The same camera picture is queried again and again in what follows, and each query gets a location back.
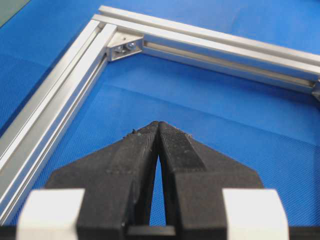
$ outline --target screw head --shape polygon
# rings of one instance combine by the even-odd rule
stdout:
[[[114,48],[114,51],[116,53],[119,53],[119,54],[123,53],[124,52],[124,46],[123,45],[117,46],[117,47]]]
[[[132,51],[132,50],[135,50],[135,49],[136,49],[137,45],[136,45],[136,42],[135,42],[135,41],[132,41],[132,42],[128,42],[128,43],[125,45],[125,47],[126,47],[128,50]]]

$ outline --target blue surface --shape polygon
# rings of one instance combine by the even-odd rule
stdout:
[[[320,54],[318,0],[32,0],[0,28],[2,129],[102,4]],[[278,190],[290,225],[320,225],[315,99],[146,55],[107,66],[34,188],[54,169],[153,120],[167,121],[258,171],[267,188]],[[159,176],[153,225],[165,223]]]

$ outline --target blue mat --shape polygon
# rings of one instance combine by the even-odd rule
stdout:
[[[102,4],[320,54],[317,0],[32,0],[0,28],[2,132]],[[153,120],[255,169],[265,187],[278,190],[290,225],[320,225],[315,99],[143,54],[107,66],[33,188],[54,169]],[[163,225],[156,172],[150,224]]]

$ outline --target aluminum profile frame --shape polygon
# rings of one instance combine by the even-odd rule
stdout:
[[[109,61],[142,52],[320,99],[320,56],[108,6],[0,138],[0,225],[8,224]],[[123,51],[130,42],[138,50]]]

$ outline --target white pad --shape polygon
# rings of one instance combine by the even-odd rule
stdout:
[[[288,220],[274,189],[222,190],[228,240],[289,240]]]
[[[84,189],[33,190],[17,225],[17,240],[77,240]]]

